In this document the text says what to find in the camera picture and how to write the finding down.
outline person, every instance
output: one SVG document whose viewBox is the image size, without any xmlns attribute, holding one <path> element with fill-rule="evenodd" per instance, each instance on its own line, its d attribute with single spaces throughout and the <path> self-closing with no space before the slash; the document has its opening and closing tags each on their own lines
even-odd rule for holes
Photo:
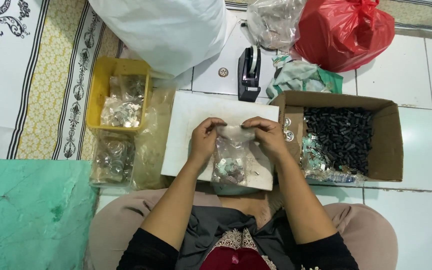
<svg viewBox="0 0 432 270">
<path fill-rule="evenodd" d="M 218 125 L 224 120 L 208 118 L 194 129 L 187 162 L 169 188 L 127 194 L 95 215 L 89 252 L 96 270 L 396 268 L 398 244 L 389 222 L 362 204 L 322 206 L 277 122 L 254 117 L 241 125 L 254 128 L 275 165 L 279 185 L 273 191 L 197 192 Z"/>
</svg>

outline cardboard box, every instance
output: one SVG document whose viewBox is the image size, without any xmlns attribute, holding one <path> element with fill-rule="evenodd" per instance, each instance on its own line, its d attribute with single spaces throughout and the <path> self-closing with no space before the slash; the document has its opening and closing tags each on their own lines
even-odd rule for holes
<svg viewBox="0 0 432 270">
<path fill-rule="evenodd" d="M 295 135 L 287 142 L 288 149 L 299 161 L 301 144 L 306 135 L 303 122 L 304 107 L 363 107 L 374 112 L 371 139 L 372 150 L 368 155 L 368 177 L 370 181 L 403 180 L 403 137 L 399 121 L 398 105 L 387 99 L 305 91 L 285 91 L 271 105 L 279 107 L 279 122 L 284 116 L 291 120 L 288 130 Z"/>
</svg>

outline gray cloth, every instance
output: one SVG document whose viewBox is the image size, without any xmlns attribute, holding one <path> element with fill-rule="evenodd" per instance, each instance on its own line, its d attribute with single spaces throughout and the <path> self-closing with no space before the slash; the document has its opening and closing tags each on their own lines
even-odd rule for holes
<svg viewBox="0 0 432 270">
<path fill-rule="evenodd" d="M 276 212 L 258 230 L 256 219 L 238 210 L 193 206 L 176 270 L 198 270 L 223 233 L 233 229 L 243 231 L 244 228 L 248 228 L 259 253 L 268 256 L 279 270 L 295 270 L 295 265 L 301 265 L 285 210 Z"/>
</svg>

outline yellow plastic basket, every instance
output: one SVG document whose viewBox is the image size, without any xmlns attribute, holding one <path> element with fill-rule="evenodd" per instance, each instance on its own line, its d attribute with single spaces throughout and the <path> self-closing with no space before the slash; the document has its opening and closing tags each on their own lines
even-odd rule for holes
<svg viewBox="0 0 432 270">
<path fill-rule="evenodd" d="M 149 76 L 149 65 L 142 60 L 100 57 L 96 60 L 93 69 L 93 80 L 89 93 L 89 102 L 86 114 L 86 125 L 94 129 L 113 132 L 136 133 L 145 121 L 146 108 L 153 94 L 153 82 Z M 145 75 L 146 87 L 142 103 L 141 122 L 138 127 L 118 127 L 101 125 L 101 111 L 106 97 L 110 95 L 110 78 L 118 75 Z"/>
</svg>

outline red plastic bag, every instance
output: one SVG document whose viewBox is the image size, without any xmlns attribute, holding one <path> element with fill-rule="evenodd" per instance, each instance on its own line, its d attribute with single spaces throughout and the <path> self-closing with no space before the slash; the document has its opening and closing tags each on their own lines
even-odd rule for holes
<svg viewBox="0 0 432 270">
<path fill-rule="evenodd" d="M 296 51 L 322 69 L 357 69 L 382 53 L 395 36 L 395 20 L 379 0 L 308 0 L 299 20 Z"/>
</svg>

